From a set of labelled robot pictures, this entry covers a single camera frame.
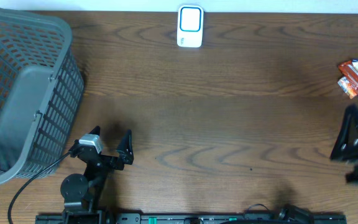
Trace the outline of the small orange packet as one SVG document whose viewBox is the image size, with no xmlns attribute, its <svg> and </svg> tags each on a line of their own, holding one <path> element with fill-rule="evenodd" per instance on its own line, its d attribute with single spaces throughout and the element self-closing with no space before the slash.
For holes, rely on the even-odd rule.
<svg viewBox="0 0 358 224">
<path fill-rule="evenodd" d="M 358 96 L 358 89 L 357 87 L 351 83 L 346 77 L 341 77 L 337 84 L 342 88 L 344 93 L 350 98 L 353 99 L 354 97 Z"/>
</svg>

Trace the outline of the orange brown snack bar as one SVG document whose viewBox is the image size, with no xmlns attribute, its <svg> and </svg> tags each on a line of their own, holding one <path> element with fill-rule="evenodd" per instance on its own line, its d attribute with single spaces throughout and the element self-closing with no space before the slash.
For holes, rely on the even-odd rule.
<svg viewBox="0 0 358 224">
<path fill-rule="evenodd" d="M 344 62 L 337 67 L 339 71 L 343 74 L 342 77 L 346 77 L 358 89 L 358 71 L 353 66 L 352 60 Z"/>
</svg>

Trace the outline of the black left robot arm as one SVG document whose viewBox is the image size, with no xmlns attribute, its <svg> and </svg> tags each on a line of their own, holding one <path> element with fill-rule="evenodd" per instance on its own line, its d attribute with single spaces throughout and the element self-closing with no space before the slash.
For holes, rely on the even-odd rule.
<svg viewBox="0 0 358 224">
<path fill-rule="evenodd" d="M 86 164 L 83 174 L 71 174 L 60 187 L 64 198 L 63 223 L 113 223 L 114 217 L 106 209 L 99 208 L 99 200 L 108 175 L 134 161 L 132 131 L 128 129 L 116 151 L 118 156 L 102 154 L 101 128 L 96 126 L 90 133 L 77 139 L 70 148 L 70 156 Z"/>
</svg>

